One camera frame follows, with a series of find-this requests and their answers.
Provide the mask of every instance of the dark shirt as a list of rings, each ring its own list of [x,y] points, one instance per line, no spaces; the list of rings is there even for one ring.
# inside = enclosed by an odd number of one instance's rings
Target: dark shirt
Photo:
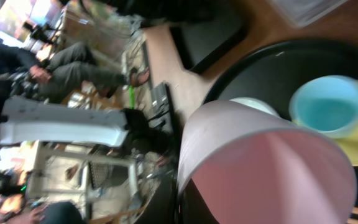
[[[20,68],[29,70],[34,65],[41,66],[32,52],[0,44],[0,74],[14,73]]]

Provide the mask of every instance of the person's hand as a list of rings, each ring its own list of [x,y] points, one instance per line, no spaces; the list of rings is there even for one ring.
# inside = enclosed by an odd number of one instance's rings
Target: person's hand
[[[45,216],[42,215],[45,209],[46,207],[35,208],[30,213],[11,218],[7,224],[38,224],[45,218]]]
[[[48,71],[38,65],[34,65],[30,68],[30,74],[39,84],[47,84],[52,77]]]

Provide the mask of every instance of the person's foot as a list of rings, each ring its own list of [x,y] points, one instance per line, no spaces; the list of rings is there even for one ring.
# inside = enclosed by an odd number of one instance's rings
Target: person's foot
[[[77,165],[75,165],[71,168],[68,168],[66,170],[66,180],[67,181],[70,181],[74,177],[75,173],[77,173],[77,171],[78,171],[78,167],[79,167],[79,165],[77,164]]]
[[[147,83],[149,78],[150,78],[149,68],[146,68],[142,73],[139,74],[133,73],[131,74],[131,85],[133,87],[139,87],[144,83]]]

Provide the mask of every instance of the wooden table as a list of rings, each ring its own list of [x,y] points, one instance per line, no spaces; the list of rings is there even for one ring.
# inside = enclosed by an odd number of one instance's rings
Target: wooden table
[[[170,84],[175,109],[184,123],[204,100],[215,80],[249,52],[282,40],[325,37],[358,44],[358,0],[349,0],[322,19],[292,28],[266,0],[231,0],[242,14],[250,15],[249,35],[202,76],[185,71],[167,26],[145,30],[154,85]]]

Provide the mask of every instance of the transparent plastic container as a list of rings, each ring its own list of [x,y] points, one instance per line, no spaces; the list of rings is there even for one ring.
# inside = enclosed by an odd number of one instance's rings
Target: transparent plastic container
[[[302,28],[325,16],[347,0],[268,0],[295,27]]]

